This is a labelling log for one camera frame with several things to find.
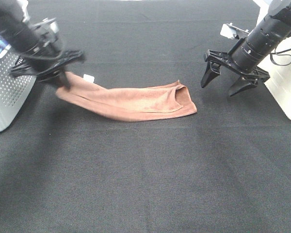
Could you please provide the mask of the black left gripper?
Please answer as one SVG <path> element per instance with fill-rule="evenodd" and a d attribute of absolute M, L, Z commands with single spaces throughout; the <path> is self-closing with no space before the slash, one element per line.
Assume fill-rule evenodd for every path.
<path fill-rule="evenodd" d="M 71 85 L 65 73 L 66 65 L 85 61 L 85 55 L 81 50 L 62 51 L 55 57 L 21 54 L 20 58 L 23 59 L 22 62 L 10 68 L 10 75 L 15 78 L 33 75 L 42 82 L 59 82 L 67 90 L 71 88 Z"/>

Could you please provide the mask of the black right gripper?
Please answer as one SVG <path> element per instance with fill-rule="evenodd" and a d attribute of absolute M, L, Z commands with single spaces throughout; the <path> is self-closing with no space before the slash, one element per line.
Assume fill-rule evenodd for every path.
<path fill-rule="evenodd" d="M 230 87 L 228 91 L 230 97 L 245 90 L 256 88 L 258 80 L 265 82 L 270 78 L 269 73 L 259 67 L 255 67 L 250 72 L 242 71 L 227 52 L 207 50 L 204 54 L 204 61 L 207 63 L 207 67 L 200 82 L 202 88 L 221 75 L 221 66 L 241 76 Z"/>

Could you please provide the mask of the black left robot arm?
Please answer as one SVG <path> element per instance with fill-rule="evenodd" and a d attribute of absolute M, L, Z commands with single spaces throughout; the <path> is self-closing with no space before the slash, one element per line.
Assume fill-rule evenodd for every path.
<path fill-rule="evenodd" d="M 0 0 L 0 36 L 23 58 L 10 69 L 12 77 L 33 75 L 70 89 L 66 65 L 84 61 L 81 50 L 66 50 L 55 18 L 31 24 L 25 2 Z"/>

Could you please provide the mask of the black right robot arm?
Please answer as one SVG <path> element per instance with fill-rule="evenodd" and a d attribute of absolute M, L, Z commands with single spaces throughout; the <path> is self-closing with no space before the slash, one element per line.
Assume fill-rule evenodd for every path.
<path fill-rule="evenodd" d="M 284 39 L 291 36 L 291 0 L 272 1 L 266 16 L 257 26 L 250 33 L 240 33 L 238 42 L 229 52 L 206 51 L 204 59 L 207 68 L 201 87 L 206 87 L 221 74 L 221 66 L 239 75 L 230 87 L 230 96 L 257 87 L 259 81 L 267 81 L 269 73 L 258 65 L 266 56 L 272 55 Z"/>

